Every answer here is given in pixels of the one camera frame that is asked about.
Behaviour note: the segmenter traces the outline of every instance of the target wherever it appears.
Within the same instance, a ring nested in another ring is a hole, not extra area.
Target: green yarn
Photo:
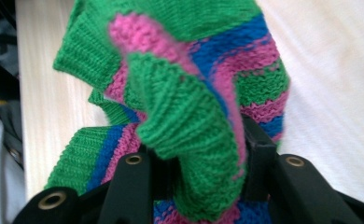
[[[123,107],[116,102],[106,100],[104,95],[97,90],[93,90],[89,102],[100,106],[106,113],[106,117],[111,125],[120,125],[130,123]]]
[[[104,91],[119,69],[107,25],[117,13],[144,13],[177,40],[191,41],[226,31],[260,13],[254,1],[77,0],[53,68]]]
[[[95,127],[77,131],[51,172],[45,189],[69,187],[79,195],[85,193],[109,129]]]
[[[217,99],[198,78],[153,54],[129,54],[128,64],[129,82],[147,112],[137,134],[160,158],[179,158],[178,211],[192,221],[217,220],[244,182],[232,179],[239,156]]]
[[[271,71],[275,65],[279,65],[275,71]],[[256,103],[262,105],[267,100],[277,99],[289,85],[289,77],[281,60],[263,69],[264,74],[255,75],[258,71],[241,72],[236,81],[240,105]]]
[[[175,39],[192,41],[216,35],[260,14],[255,1],[130,0],[135,11],[159,21]]]

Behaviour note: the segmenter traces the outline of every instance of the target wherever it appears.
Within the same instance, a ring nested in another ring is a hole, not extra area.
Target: knitted garment
[[[92,85],[112,126],[80,130],[47,188],[93,189],[142,142],[181,165],[177,212],[159,220],[232,223],[249,207],[240,113],[278,141],[289,83],[254,1],[76,1],[54,68]]]

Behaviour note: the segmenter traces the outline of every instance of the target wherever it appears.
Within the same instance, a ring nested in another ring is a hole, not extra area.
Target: pink stripe
[[[275,41],[270,35],[266,35],[244,47],[227,52],[220,58],[224,60],[216,65],[216,70],[223,76],[227,73],[228,76],[233,77],[238,72],[263,69],[273,64],[279,56]]]
[[[264,40],[268,40],[269,38],[270,41],[268,44],[261,44]],[[231,53],[228,52],[223,56],[225,60],[217,65],[214,75],[214,87],[228,106],[228,119],[232,123],[240,157],[238,165],[241,165],[245,162],[246,156],[244,127],[240,111],[236,104],[235,88],[232,79],[235,74],[240,71],[262,69],[267,65],[271,65],[277,60],[279,53],[275,46],[275,42],[268,35],[259,40],[255,40],[253,43],[250,43],[243,48],[234,49],[232,52],[234,51],[238,53],[233,56],[227,56]]]
[[[173,207],[170,206],[168,208],[168,210],[173,210],[173,212],[168,215],[165,219],[161,218],[161,217],[155,217],[155,221],[157,221],[158,224],[176,224],[176,223],[180,223],[180,224],[229,224],[229,223],[234,223],[234,221],[238,220],[240,218],[240,209],[238,209],[237,203],[234,203],[230,209],[226,210],[222,216],[220,217],[220,219],[218,219],[215,222],[210,222],[207,220],[202,220],[202,221],[198,221],[198,222],[191,222],[189,221],[187,218],[181,216],[178,211]]]
[[[118,72],[112,77],[113,82],[106,88],[105,96],[124,105],[124,88],[127,83],[129,68],[125,60],[121,61]]]
[[[136,111],[136,116],[138,116],[139,121],[141,121],[141,123],[147,120],[147,114],[144,112]]]
[[[146,15],[118,14],[109,24],[109,34],[122,52],[151,52],[170,63],[180,64],[189,74],[199,74],[189,58],[190,44],[175,41],[158,22]]]
[[[135,134],[135,129],[137,124],[129,124],[123,129],[123,134],[119,139],[118,147],[113,152],[112,159],[106,169],[106,174],[102,184],[112,179],[113,174],[115,173],[116,167],[118,166],[119,159],[129,153],[134,153],[138,151],[141,142],[139,141],[137,135]]]
[[[283,133],[278,133],[272,138],[273,142],[278,142],[282,138]]]
[[[263,105],[253,103],[249,106],[241,106],[240,111],[256,122],[270,122],[273,118],[282,115],[288,94],[288,91],[284,91],[278,99],[268,100]]]

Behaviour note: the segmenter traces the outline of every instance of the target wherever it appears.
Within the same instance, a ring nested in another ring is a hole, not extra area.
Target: knit stitch
[[[96,188],[142,142],[181,166],[157,223],[269,221],[267,205],[237,202],[241,113],[278,141],[289,87],[253,0],[77,0],[54,68],[92,85],[112,126],[79,131],[47,187]]]

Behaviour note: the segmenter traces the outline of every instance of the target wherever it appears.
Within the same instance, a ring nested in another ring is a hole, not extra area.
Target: green knitted fabric
[[[280,60],[274,64],[279,64],[279,68],[273,70],[273,64],[265,67],[263,75],[254,75],[252,71],[241,72],[238,75],[236,89],[239,94],[241,105],[251,105],[256,103],[264,104],[267,100],[275,100],[286,91],[289,86],[287,71]]]
[[[231,178],[239,172],[239,157],[217,100],[196,77],[152,54],[132,53],[128,63],[129,82],[148,117],[138,135],[162,159],[179,158],[178,211],[191,220],[217,220],[238,197],[244,181]]]
[[[260,13],[254,1],[246,0],[232,5],[223,0],[186,0],[182,1],[183,4],[156,0],[156,7],[153,7],[153,1],[77,0],[54,69],[104,91],[120,63],[119,52],[106,35],[107,25],[117,12],[128,14],[134,11],[151,15],[165,22],[165,28],[176,39],[186,41],[218,34]]]
[[[77,131],[54,167],[45,189],[62,186],[75,189],[79,195],[85,193],[109,129],[95,127]]]
[[[104,95],[97,90],[92,91],[89,102],[100,106],[104,110],[111,125],[128,124],[131,122],[123,110],[122,105],[106,100]]]
[[[120,151],[142,142],[162,159],[179,159],[178,214],[218,220],[235,205],[246,176],[240,107],[260,114],[271,138],[281,136],[289,79],[277,55],[253,0],[77,0],[53,66],[93,86],[90,102],[112,125],[135,124],[106,139],[109,128],[80,130],[48,186],[95,188],[105,170],[114,172]],[[104,144],[99,155],[104,141],[120,146]],[[107,168],[81,184],[96,160]]]

